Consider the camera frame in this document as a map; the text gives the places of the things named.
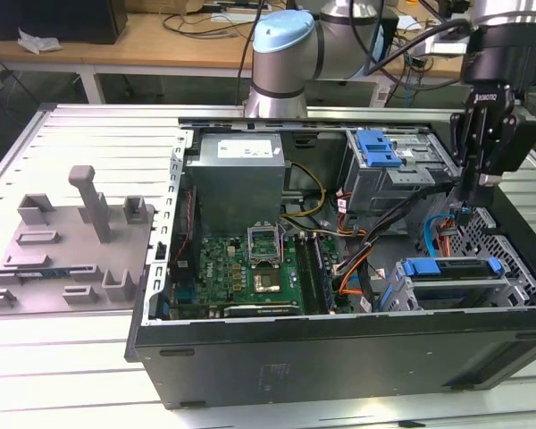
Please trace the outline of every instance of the black box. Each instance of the black box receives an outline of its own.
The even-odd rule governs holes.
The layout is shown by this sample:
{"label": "black box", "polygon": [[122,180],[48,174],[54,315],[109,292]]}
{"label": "black box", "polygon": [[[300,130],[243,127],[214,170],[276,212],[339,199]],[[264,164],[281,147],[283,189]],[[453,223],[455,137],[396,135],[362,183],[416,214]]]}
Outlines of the black box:
{"label": "black box", "polygon": [[0,40],[16,40],[18,28],[40,38],[115,43],[127,23],[125,0],[0,0]]}

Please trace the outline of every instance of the wooden desk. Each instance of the wooden desk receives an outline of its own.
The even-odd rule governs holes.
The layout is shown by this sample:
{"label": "wooden desk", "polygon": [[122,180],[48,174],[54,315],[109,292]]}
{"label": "wooden desk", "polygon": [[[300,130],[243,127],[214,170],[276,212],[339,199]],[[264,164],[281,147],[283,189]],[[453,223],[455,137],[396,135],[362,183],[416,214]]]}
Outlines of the wooden desk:
{"label": "wooden desk", "polygon": [[[419,5],[409,5],[400,0],[398,9],[424,21],[429,14]],[[202,16],[185,18],[188,22],[202,20]],[[180,18],[170,20],[173,27],[180,25]],[[202,31],[226,27],[228,23],[209,20],[196,25],[185,25],[186,31]],[[247,35],[251,24],[239,27]],[[62,42],[63,49],[34,55],[25,51],[16,42],[0,42],[0,59],[12,70],[43,72],[75,72],[81,76],[90,103],[103,103],[104,96],[98,74],[150,74],[176,76],[235,77],[245,39],[240,36],[219,39],[187,38],[165,29],[155,13],[129,15],[129,22],[114,45],[92,45],[87,43]],[[436,60],[432,70],[423,80],[439,83],[455,78],[460,71],[461,59]],[[243,76],[250,76],[252,47],[248,49]],[[395,61],[387,70],[399,75],[403,62]],[[390,81],[377,73],[358,80],[379,83],[383,89]]]}

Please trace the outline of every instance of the red wire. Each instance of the red wire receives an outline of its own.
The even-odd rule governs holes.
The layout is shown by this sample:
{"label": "red wire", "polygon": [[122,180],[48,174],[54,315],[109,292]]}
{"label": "red wire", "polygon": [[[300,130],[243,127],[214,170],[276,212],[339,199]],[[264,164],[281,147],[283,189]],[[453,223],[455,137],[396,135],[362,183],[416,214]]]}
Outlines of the red wire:
{"label": "red wire", "polygon": [[185,249],[185,247],[188,244],[188,238],[190,237],[190,230],[192,228],[192,222],[190,221],[190,206],[193,201],[193,194],[191,191],[188,192],[188,203],[187,203],[187,237],[185,237],[185,240],[182,242],[182,246],[180,246],[179,251],[177,252],[177,255],[172,261],[172,264],[175,265],[177,263],[177,259],[179,259],[180,254]]}

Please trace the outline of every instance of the label sticker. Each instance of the label sticker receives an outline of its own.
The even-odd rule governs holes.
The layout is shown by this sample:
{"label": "label sticker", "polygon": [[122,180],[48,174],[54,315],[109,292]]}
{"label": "label sticker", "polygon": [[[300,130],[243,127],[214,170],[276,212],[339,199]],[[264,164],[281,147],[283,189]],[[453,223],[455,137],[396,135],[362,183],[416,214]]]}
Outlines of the label sticker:
{"label": "label sticker", "polygon": [[383,268],[378,268],[375,271],[375,274],[370,277],[371,280],[385,280],[385,270]]}
{"label": "label sticker", "polygon": [[219,158],[272,158],[270,140],[221,140]]}
{"label": "label sticker", "polygon": [[365,313],[372,312],[372,305],[369,303],[367,299],[365,299],[365,297],[361,297],[361,299],[359,300],[359,305],[365,311]]}
{"label": "label sticker", "polygon": [[404,158],[415,158],[411,149],[395,149],[395,155]]}
{"label": "label sticker", "polygon": [[18,273],[18,277],[29,278],[29,277],[44,277],[42,273]]}

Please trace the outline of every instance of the metal post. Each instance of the metal post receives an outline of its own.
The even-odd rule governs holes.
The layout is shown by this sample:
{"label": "metal post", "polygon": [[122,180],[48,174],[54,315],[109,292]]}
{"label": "metal post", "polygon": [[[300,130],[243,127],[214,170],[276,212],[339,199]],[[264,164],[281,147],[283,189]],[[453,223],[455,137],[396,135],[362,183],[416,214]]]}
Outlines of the metal post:
{"label": "metal post", "polygon": [[104,91],[101,88],[99,76],[95,73],[93,67],[83,67],[78,71],[81,77],[81,83],[88,96],[88,101],[91,105],[105,104]]}

